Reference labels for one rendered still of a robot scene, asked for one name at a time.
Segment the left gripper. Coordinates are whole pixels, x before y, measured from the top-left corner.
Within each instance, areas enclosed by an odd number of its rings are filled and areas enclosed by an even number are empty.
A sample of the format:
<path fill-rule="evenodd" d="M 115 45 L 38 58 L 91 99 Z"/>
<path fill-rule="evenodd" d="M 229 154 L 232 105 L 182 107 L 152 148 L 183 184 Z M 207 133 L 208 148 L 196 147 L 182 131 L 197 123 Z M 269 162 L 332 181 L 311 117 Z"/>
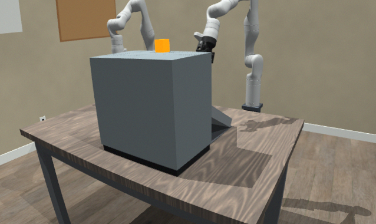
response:
<path fill-rule="evenodd" d="M 214 60 L 215 53 L 212 49 L 216 46 L 216 39 L 210 36 L 203 36 L 202 40 L 199 41 L 196 52 L 211 52 L 212 53 L 212 64 Z M 200 48 L 200 49 L 199 49 Z"/>

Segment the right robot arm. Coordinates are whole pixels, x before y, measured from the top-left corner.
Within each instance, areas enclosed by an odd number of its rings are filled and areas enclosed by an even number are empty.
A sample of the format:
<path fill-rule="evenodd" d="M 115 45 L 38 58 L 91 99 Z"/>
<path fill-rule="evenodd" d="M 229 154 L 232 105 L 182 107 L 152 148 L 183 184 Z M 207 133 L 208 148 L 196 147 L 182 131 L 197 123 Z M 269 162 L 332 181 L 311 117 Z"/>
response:
<path fill-rule="evenodd" d="M 121 11 L 116 19 L 110 19 L 107 22 L 107 28 L 111 37 L 111 52 L 127 52 L 123 47 L 123 36 L 116 33 L 124 29 L 126 22 L 131 18 L 131 13 L 141 11 L 142 21 L 140 32 L 144 39 L 147 51 L 155 51 L 153 47 L 154 30 L 150 22 L 145 0 L 130 0 L 126 7 Z M 120 18 L 120 19 L 118 19 Z"/>

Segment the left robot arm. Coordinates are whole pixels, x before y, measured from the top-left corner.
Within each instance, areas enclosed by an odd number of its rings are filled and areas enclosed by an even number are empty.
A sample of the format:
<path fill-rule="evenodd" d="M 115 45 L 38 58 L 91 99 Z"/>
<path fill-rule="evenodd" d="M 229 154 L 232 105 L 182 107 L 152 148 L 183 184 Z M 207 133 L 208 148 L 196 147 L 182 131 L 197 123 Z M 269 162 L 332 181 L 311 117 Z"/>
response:
<path fill-rule="evenodd" d="M 203 36 L 210 36 L 217 40 L 220 22 L 216 18 L 224 16 L 238 4 L 238 0 L 221 0 L 208 7 L 206 12 L 206 27 L 203 34 L 194 33 L 194 37 L 201 41 Z M 215 19 L 211 19 L 215 18 Z M 249 12 L 244 20 L 245 33 L 245 65 L 252 68 L 251 74 L 246 76 L 246 105 L 257 107 L 260 103 L 260 81 L 263 71 L 263 58 L 254 54 L 254 44 L 259 35 L 258 0 L 250 0 Z"/>

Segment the grey metal cabinet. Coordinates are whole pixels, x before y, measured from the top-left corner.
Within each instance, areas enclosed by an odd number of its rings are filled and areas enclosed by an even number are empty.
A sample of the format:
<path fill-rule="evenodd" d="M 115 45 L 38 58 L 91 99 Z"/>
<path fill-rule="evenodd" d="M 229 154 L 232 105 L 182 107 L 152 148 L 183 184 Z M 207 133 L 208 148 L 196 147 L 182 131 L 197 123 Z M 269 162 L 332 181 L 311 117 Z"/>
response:
<path fill-rule="evenodd" d="M 90 58 L 100 139 L 105 151 L 177 177 L 232 118 L 212 106 L 211 52 L 169 51 L 169 39 L 155 49 Z"/>

